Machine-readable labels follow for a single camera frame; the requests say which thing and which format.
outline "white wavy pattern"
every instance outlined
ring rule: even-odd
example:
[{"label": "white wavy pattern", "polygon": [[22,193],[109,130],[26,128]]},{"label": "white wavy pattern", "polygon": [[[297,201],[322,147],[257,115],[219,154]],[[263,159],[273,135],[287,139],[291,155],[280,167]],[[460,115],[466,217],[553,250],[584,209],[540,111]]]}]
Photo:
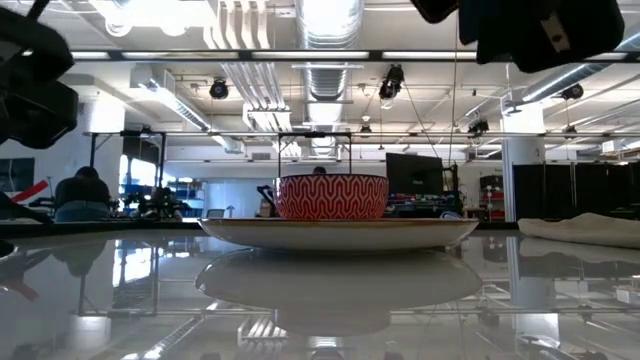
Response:
[{"label": "white wavy pattern", "polygon": [[289,220],[374,220],[382,217],[389,180],[376,176],[291,176],[278,180],[277,208]]}]

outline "ceiling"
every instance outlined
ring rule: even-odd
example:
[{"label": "ceiling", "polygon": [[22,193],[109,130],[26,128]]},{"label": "ceiling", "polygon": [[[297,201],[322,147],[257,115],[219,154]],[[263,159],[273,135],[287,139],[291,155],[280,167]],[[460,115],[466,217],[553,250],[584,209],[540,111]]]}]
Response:
[{"label": "ceiling", "polygon": [[[627,27],[640,23],[640,0],[620,2]],[[28,7],[18,1],[0,1],[2,6],[25,12]],[[295,49],[297,38],[296,19],[280,14],[293,9],[292,0],[275,0],[267,3],[269,10],[268,32],[272,48]],[[57,1],[47,8],[41,20],[59,30],[74,50],[83,49],[125,49],[125,50],[167,50],[167,49],[206,49],[202,40],[202,29],[189,28],[182,36],[171,37],[153,27],[134,27],[124,37],[113,37],[105,30],[102,15],[96,13],[86,1]],[[474,50],[473,46],[464,47],[456,41],[457,16],[450,16],[437,25],[426,23],[420,15],[411,10],[409,1],[366,0],[362,28],[359,32],[359,47],[362,49],[421,49],[421,50]],[[287,105],[291,108],[292,125],[301,125],[305,119],[305,91],[301,70],[292,69],[292,63],[275,64],[277,78]],[[377,90],[379,81],[386,74],[388,63],[364,63],[361,69],[351,71],[348,82],[347,102],[341,116],[342,128],[356,131],[362,125],[361,117],[371,117],[374,132],[449,131],[456,124],[466,131],[465,113],[480,104],[487,97],[496,95],[507,87],[522,89],[543,79],[551,71],[537,74],[524,74],[511,65],[476,65],[470,63],[404,63],[407,88],[403,88],[389,110],[381,110]],[[158,130],[190,130],[195,128],[164,107],[152,101],[142,101],[139,89],[129,89],[127,81],[110,74],[105,65],[87,67],[82,71],[92,72],[116,89],[132,98],[140,112],[128,114],[127,122],[151,123]],[[187,98],[201,113],[210,116],[213,125],[220,130],[245,131],[241,121],[244,101],[229,81],[230,95],[225,100],[213,100],[208,95],[209,86],[214,77],[224,77],[220,63],[156,63],[154,71],[164,70],[176,76],[177,92]],[[581,82],[588,97],[607,89],[638,73],[638,66],[616,64],[601,73]],[[545,126],[555,130],[587,116],[604,113],[616,106],[640,98],[640,80],[632,81],[616,90],[607,92],[581,106],[561,111],[564,101],[548,99],[544,101]],[[499,112],[496,106],[485,115],[492,130],[499,130]],[[622,126],[638,124],[640,118],[635,113],[622,117],[613,117],[579,128],[579,131],[604,131]],[[209,139],[183,138],[181,145],[207,144]],[[388,138],[385,141],[396,142],[399,139]]]}]

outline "computer monitor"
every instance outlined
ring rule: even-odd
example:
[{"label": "computer monitor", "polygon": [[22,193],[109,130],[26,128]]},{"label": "computer monitor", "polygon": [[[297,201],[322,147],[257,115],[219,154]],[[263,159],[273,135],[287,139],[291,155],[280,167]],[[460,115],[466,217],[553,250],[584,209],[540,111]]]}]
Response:
[{"label": "computer monitor", "polygon": [[387,153],[390,194],[442,195],[442,159]]}]

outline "red bowl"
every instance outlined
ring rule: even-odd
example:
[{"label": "red bowl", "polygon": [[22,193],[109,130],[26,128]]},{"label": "red bowl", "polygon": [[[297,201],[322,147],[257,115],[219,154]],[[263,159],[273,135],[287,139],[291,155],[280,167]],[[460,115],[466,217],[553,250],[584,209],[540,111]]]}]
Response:
[{"label": "red bowl", "polygon": [[276,207],[287,220],[374,220],[388,196],[389,180],[382,176],[294,175],[278,179]]}]

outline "black monitor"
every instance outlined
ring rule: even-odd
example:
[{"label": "black monitor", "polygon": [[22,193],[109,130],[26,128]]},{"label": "black monitor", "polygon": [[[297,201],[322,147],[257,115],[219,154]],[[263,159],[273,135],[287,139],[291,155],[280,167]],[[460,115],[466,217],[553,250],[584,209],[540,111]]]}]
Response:
[{"label": "black monitor", "polygon": [[442,159],[387,153],[390,194],[442,195]]}]

